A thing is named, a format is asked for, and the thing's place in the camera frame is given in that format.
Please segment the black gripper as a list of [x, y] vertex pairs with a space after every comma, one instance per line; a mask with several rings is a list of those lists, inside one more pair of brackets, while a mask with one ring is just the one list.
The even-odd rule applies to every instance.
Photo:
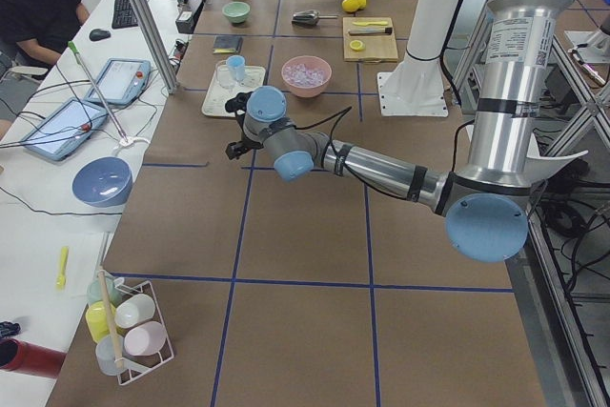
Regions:
[[247, 104], [252, 92], [239, 92], [235, 97], [225, 103], [225, 111], [232, 113], [241, 130], [241, 137], [236, 142], [230, 142], [225, 154], [229, 159], [238, 159], [241, 155], [252, 150], [261, 150], [263, 145], [256, 139], [251, 139], [246, 133], [245, 119], [247, 114]]

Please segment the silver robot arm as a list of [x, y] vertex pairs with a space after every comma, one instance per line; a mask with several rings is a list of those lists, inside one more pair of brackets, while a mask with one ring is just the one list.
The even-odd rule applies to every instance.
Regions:
[[492, 22], [466, 164], [448, 173], [298, 128], [283, 93], [262, 86], [229, 100], [241, 130], [234, 159], [264, 150], [287, 181], [314, 168], [351, 176], [380, 193], [428, 206], [445, 219], [452, 245], [483, 262], [505, 260], [526, 242], [532, 187], [568, 163], [529, 154], [533, 121], [558, 16], [574, 0], [486, 0]]

